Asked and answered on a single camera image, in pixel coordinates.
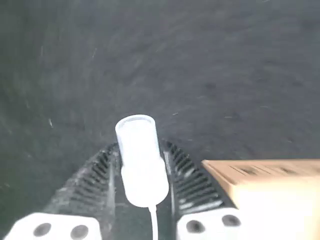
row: ridged rubber pad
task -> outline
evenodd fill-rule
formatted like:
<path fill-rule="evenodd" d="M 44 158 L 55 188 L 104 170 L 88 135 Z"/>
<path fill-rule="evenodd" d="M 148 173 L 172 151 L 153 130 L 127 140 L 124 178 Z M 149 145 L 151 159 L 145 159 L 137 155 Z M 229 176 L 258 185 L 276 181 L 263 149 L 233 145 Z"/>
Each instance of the ridged rubber pad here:
<path fill-rule="evenodd" d="M 103 239 L 110 239 L 115 221 L 115 181 L 120 177 L 117 144 L 101 150 L 85 162 L 56 191 L 43 212 L 93 217 L 100 223 Z"/>
<path fill-rule="evenodd" d="M 176 220 L 186 214 L 235 207 L 200 164 L 173 143 L 164 141 L 162 144 L 171 187 L 172 213 Z"/>

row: white cable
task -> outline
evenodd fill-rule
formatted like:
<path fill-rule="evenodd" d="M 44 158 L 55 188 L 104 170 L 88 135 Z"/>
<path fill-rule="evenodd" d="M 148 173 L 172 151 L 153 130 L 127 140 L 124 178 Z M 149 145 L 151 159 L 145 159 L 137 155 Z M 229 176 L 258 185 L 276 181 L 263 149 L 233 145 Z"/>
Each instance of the white cable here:
<path fill-rule="evenodd" d="M 158 240 L 158 218 L 157 218 L 157 206 L 149 207 L 152 223 L 152 239 Z"/>

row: dark gray carpet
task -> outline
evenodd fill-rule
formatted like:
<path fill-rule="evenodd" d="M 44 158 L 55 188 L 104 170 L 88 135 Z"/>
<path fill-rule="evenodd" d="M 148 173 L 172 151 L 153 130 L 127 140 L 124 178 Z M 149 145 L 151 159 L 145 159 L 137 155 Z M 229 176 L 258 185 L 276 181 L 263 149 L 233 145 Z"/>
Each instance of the dark gray carpet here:
<path fill-rule="evenodd" d="M 199 159 L 318 158 L 319 11 L 318 0 L 2 0 L 0 235 L 131 114 Z"/>

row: white plastic part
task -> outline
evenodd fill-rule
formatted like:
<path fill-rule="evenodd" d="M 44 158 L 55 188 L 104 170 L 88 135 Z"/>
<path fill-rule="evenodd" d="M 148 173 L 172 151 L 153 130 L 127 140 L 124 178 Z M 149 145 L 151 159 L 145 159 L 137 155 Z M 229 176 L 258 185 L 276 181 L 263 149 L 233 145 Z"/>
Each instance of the white plastic part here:
<path fill-rule="evenodd" d="M 13 225 L 4 240 L 102 240 L 92 217 L 32 213 Z"/>
<path fill-rule="evenodd" d="M 116 124 L 115 132 L 126 198 L 140 208 L 156 206 L 168 195 L 169 184 L 155 120 L 147 115 L 128 116 Z"/>
<path fill-rule="evenodd" d="M 233 218 L 233 225 L 228 225 L 223 218 Z M 192 229 L 192 224 L 199 225 Z M 247 231 L 247 221 L 235 208 L 220 208 L 181 217 L 176 225 L 177 240 L 253 240 Z"/>

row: screw hole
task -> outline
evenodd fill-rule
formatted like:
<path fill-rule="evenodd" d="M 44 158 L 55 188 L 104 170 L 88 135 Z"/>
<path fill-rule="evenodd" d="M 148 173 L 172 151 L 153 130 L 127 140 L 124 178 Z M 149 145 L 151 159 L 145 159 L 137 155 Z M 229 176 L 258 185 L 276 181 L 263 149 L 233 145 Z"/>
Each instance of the screw hole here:
<path fill-rule="evenodd" d="M 51 224 L 50 223 L 42 223 L 39 226 L 37 226 L 35 228 L 35 230 L 33 231 L 33 235 L 35 237 L 42 237 L 44 235 L 46 235 L 51 229 Z"/>
<path fill-rule="evenodd" d="M 238 227 L 241 225 L 239 218 L 234 215 L 223 216 L 222 222 L 226 227 Z"/>
<path fill-rule="evenodd" d="M 78 225 L 71 231 L 71 238 L 73 240 L 82 240 L 88 235 L 89 229 L 85 225 Z"/>
<path fill-rule="evenodd" d="M 189 233 L 194 233 L 194 234 L 200 234 L 203 233 L 206 228 L 205 226 L 196 220 L 191 220 L 186 224 L 186 229 L 188 230 Z"/>

